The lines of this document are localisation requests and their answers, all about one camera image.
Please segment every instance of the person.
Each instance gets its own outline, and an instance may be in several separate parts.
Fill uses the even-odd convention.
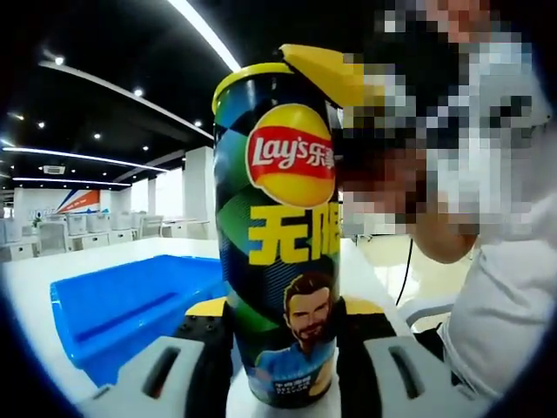
[[[306,379],[301,388],[307,387],[309,395],[320,394],[327,387],[334,353],[334,343],[327,340],[326,332],[332,311],[331,284],[326,275],[307,272],[286,288],[284,318],[295,342],[283,350],[263,351],[258,356],[255,369],[259,379]]]
[[[450,318],[416,337],[451,368],[454,383],[495,400],[535,354],[554,310],[557,124],[525,46],[493,29],[486,2],[425,6],[468,56],[467,89],[475,93],[457,100],[466,103],[468,129],[457,130],[453,153],[409,138],[406,149],[381,154],[381,175],[341,173],[343,188],[375,212],[400,215],[432,260],[453,263],[476,246]],[[508,104],[515,98],[527,98],[518,116]],[[493,109],[495,123],[485,126]]]

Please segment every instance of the floor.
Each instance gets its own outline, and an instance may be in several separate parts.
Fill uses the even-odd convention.
[[[402,287],[408,260],[410,238],[408,235],[380,235],[370,241],[359,238],[358,248],[364,253],[375,269],[377,277],[396,300]],[[450,293],[458,293],[462,288],[466,273],[472,261],[469,256],[447,265],[428,259],[414,245],[406,286],[400,298],[402,306],[412,298],[435,298]],[[414,331],[436,327],[448,314],[419,320]]]

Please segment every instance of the blue tray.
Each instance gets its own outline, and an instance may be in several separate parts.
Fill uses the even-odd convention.
[[[220,260],[160,255],[50,285],[64,351],[97,384],[161,335],[172,335],[185,311],[226,296]]]

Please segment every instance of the label on can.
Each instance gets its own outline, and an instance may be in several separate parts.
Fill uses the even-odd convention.
[[[246,135],[246,183],[231,169],[239,162],[235,145],[223,139],[215,162],[221,260],[250,387],[277,406],[307,404],[329,388],[336,347],[329,320],[339,298],[340,235],[331,133],[307,105],[272,107]],[[243,184],[236,193],[244,197],[232,196],[228,184]]]

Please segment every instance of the white shirt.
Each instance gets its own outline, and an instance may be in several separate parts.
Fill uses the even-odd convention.
[[[480,249],[439,335],[446,363],[490,398],[502,395],[531,359],[557,291],[557,124],[517,139],[479,122],[501,97],[521,95],[531,95],[532,113],[512,127],[547,121],[549,107],[527,59],[511,44],[483,45],[471,60],[475,96],[458,155],[428,159],[449,212],[479,215]]]

